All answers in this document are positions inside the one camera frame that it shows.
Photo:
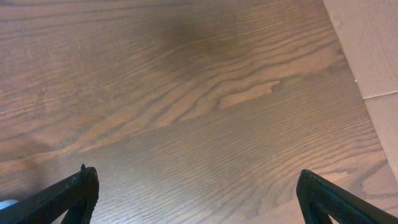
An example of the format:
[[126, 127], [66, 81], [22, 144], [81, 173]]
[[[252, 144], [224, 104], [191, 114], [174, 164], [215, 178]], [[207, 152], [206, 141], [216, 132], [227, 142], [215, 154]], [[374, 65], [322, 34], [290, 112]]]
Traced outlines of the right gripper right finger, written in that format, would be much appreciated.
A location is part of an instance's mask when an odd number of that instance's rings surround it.
[[296, 194], [306, 224], [390, 224], [397, 217], [381, 210], [310, 170], [302, 170]]

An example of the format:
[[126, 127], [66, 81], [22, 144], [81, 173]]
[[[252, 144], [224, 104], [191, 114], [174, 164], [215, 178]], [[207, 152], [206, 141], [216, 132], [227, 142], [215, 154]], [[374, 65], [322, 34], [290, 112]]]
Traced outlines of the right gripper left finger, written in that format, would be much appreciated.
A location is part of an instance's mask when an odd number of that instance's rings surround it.
[[99, 199], [99, 180], [94, 167], [81, 166], [76, 174], [1, 210], [1, 223], [89, 223]]

